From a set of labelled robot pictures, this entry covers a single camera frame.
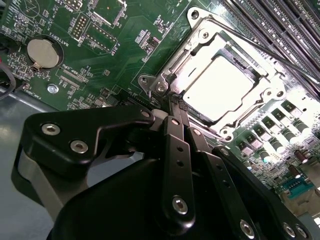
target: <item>hole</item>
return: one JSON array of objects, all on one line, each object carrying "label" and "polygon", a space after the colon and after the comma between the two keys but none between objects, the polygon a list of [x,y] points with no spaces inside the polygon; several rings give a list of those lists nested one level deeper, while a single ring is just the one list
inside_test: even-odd
[{"label": "hole", "polygon": [[182,204],[182,202],[177,202],[176,204],[180,209],[184,209],[184,205]]},{"label": "hole", "polygon": [[251,230],[247,225],[244,226],[244,231],[246,232],[246,234],[251,234]]},{"label": "hole", "polygon": [[222,166],[220,166],[219,164],[216,165],[216,168],[219,169],[220,171],[222,171]]},{"label": "hole", "polygon": [[231,188],[230,184],[226,180],[223,180],[222,182],[228,189]]},{"label": "hole", "polygon": [[278,98],[281,98],[285,93],[283,91],[278,92],[276,95]]},{"label": "hole", "polygon": [[183,168],[185,166],[184,163],[180,160],[176,161],[176,164],[178,164],[180,168]]},{"label": "hole", "polygon": [[84,149],[84,146],[82,146],[82,144],[80,144],[80,143],[76,144],[75,147],[76,147],[77,149],[80,149],[80,150],[83,150],[83,149]]},{"label": "hole", "polygon": [[48,126],[46,130],[50,133],[54,133],[56,131],[56,129],[53,126]]},{"label": "hole", "polygon": [[191,13],[191,18],[193,20],[196,20],[197,18],[199,17],[199,12],[197,10],[194,10],[192,13]]}]

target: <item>screw hole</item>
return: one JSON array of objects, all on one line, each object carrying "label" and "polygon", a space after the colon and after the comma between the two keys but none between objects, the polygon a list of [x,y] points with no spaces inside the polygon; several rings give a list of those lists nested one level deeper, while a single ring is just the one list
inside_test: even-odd
[{"label": "screw hole", "polygon": [[180,167],[180,168],[183,168],[185,165],[182,161],[178,160],[176,161],[176,164]]},{"label": "screw hole", "polygon": [[48,126],[46,130],[50,133],[54,133],[56,131],[56,129],[53,126]]},{"label": "screw hole", "polygon": [[283,91],[278,92],[276,95],[278,98],[281,98],[285,93]]},{"label": "screw hole", "polygon": [[193,20],[196,20],[197,18],[199,17],[199,12],[197,10],[194,10],[192,13],[191,13],[191,18]]},{"label": "screw hole", "polygon": [[80,149],[80,150],[83,150],[84,149],[84,146],[82,146],[81,144],[76,144],[75,145],[75,147],[77,148],[77,149]]},{"label": "screw hole", "polygon": [[216,165],[216,168],[219,169],[220,171],[222,171],[222,166],[220,166],[219,164]]},{"label": "screw hole", "polygon": [[228,189],[231,188],[230,184],[226,180],[223,180],[222,182]]}]

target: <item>transistor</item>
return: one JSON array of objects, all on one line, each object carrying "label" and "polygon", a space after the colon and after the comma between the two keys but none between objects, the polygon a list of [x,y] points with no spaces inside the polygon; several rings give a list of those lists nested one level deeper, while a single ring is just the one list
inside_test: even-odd
[{"label": "transistor", "polygon": [[266,117],[262,120],[262,122],[265,124],[265,126],[272,131],[275,134],[278,134],[281,131],[281,128],[270,118]]},{"label": "transistor", "polygon": [[285,101],[281,106],[296,119],[298,119],[302,115],[302,112],[289,101]]},{"label": "transistor", "polygon": [[254,152],[254,151],[250,148],[250,146],[248,146],[248,144],[245,143],[244,141],[241,142],[241,143],[239,143],[238,147],[239,147],[240,151],[241,151],[243,154],[247,155],[247,156],[249,156],[250,154],[252,154],[252,153]]},{"label": "transistor", "polygon": [[246,139],[248,143],[256,149],[259,149],[263,145],[263,143],[256,139],[253,135],[249,135]]},{"label": "transistor", "polygon": [[264,141],[269,141],[272,138],[272,136],[267,133],[261,126],[257,126],[254,131]]},{"label": "transistor", "polygon": [[107,97],[108,94],[109,94],[109,92],[110,92],[110,91],[109,91],[108,89],[104,88],[104,89],[101,91],[101,96]]},{"label": "transistor", "polygon": [[279,109],[272,112],[272,115],[284,126],[288,127],[291,124],[291,120]]}]

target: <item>motherboard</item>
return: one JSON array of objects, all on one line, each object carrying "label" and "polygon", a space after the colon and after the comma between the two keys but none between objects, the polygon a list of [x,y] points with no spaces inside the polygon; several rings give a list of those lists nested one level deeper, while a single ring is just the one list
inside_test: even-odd
[{"label": "motherboard", "polygon": [[210,18],[317,78],[319,4],[8,0],[1,34],[9,47],[1,60],[21,91],[59,111],[161,109],[161,98],[180,95],[210,146],[229,148],[290,201],[320,187],[308,170],[320,164],[320,83],[309,84]]}]

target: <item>capacitor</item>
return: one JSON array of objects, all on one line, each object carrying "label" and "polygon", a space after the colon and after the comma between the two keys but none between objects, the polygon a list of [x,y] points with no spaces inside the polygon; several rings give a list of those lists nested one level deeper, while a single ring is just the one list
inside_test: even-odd
[{"label": "capacitor", "polygon": [[251,166],[251,164],[250,164],[249,161],[244,161],[244,162],[243,162],[243,165],[244,165],[249,171],[252,170],[252,166]]},{"label": "capacitor", "polygon": [[286,151],[286,148],[279,141],[274,141],[271,145],[278,154],[283,154]]},{"label": "capacitor", "polygon": [[262,150],[259,155],[264,163],[269,163],[272,160],[272,157],[266,150]]},{"label": "capacitor", "polygon": [[290,165],[290,166],[288,167],[288,170],[289,170],[289,172],[291,173],[291,175],[292,175],[295,179],[301,178],[301,174],[300,174],[300,172],[298,171],[298,169],[297,169],[295,166]]},{"label": "capacitor", "polygon": [[283,135],[291,144],[296,144],[298,142],[297,136],[294,135],[291,131],[288,131],[288,132],[284,133]]},{"label": "capacitor", "polygon": [[297,124],[296,129],[299,130],[300,133],[302,133],[303,135],[309,135],[311,133],[311,129],[305,125],[303,122],[300,122],[299,124]]},{"label": "capacitor", "polygon": [[305,164],[306,162],[308,162],[308,158],[299,150],[295,151],[294,152],[294,155],[297,157],[297,159],[299,159],[299,161],[302,163],[302,164]]}]

